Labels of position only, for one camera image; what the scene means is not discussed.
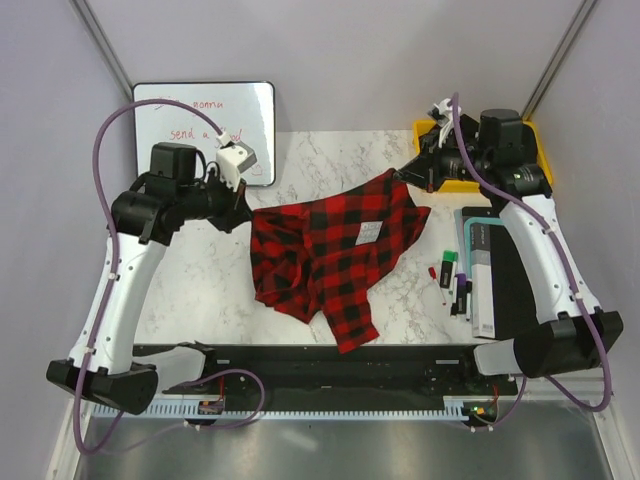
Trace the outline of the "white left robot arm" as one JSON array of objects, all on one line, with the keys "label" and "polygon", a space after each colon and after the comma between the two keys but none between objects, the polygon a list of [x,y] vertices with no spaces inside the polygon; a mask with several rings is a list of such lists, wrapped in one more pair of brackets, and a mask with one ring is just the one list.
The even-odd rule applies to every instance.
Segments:
[{"label": "white left robot arm", "polygon": [[219,369],[206,349],[180,344],[147,358],[133,354],[134,337],[154,273],[172,237],[190,220],[229,233],[251,218],[243,173],[256,164],[242,142],[219,148],[206,163],[196,147],[161,142],[150,167],[111,206],[114,233],[90,313],[69,355],[49,363],[46,378],[81,399],[138,415],[156,393],[186,382],[208,393]]}]

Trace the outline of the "red black plaid shirt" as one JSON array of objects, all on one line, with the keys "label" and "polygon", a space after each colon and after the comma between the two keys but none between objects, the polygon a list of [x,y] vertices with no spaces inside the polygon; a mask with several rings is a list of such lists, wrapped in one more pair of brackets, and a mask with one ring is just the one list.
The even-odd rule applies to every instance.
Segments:
[{"label": "red black plaid shirt", "polygon": [[353,351],[379,336],[369,289],[419,239],[430,213],[393,169],[331,197],[258,209],[255,298],[305,324],[322,313],[339,352]]}]

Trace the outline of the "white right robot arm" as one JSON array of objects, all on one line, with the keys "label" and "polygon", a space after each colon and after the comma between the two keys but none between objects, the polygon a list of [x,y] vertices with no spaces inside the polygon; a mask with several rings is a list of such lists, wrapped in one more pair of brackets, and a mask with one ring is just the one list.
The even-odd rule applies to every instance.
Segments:
[{"label": "white right robot arm", "polygon": [[569,251],[534,129],[514,110],[489,109],[473,119],[449,99],[429,116],[432,126],[418,136],[400,179],[429,192],[448,181],[476,183],[515,246],[535,305],[530,329],[472,349],[457,371],[460,386],[477,394],[495,375],[553,379],[595,368],[609,378],[608,353],[623,321],[602,308]]}]

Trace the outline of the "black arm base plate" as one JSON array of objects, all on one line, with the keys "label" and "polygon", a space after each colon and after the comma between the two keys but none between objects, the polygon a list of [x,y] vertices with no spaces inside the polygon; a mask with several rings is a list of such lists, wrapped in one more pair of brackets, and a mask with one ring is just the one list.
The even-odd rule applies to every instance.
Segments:
[{"label": "black arm base plate", "polygon": [[441,410],[447,396],[514,396],[507,376],[472,369],[468,346],[220,345],[207,354],[203,375],[221,373],[171,393],[220,394],[227,410],[266,412],[387,412]]}]

